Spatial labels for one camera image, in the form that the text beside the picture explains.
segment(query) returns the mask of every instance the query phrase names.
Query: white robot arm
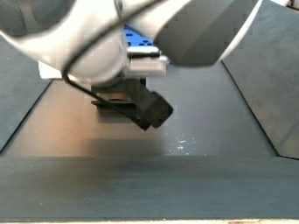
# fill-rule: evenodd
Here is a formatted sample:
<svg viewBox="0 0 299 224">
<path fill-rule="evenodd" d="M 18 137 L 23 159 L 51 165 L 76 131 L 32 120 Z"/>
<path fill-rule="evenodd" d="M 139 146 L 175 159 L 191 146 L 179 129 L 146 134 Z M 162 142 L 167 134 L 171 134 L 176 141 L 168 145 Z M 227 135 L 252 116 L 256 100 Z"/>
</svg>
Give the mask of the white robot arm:
<svg viewBox="0 0 299 224">
<path fill-rule="evenodd" d="M 258 0 L 0 0 L 1 35 L 24 54 L 62 71 L 95 34 L 152 2 L 155 5 L 127 25 L 154 40 L 174 64 L 184 67 L 211 66 L 219 60 L 258 5 Z M 98 86 L 128 68 L 120 26 L 88 49 L 70 74 L 78 83 Z M 158 128 L 172 111 L 160 116 L 170 108 L 167 105 L 159 110 L 164 101 L 142 104 L 144 118 Z"/>
</svg>

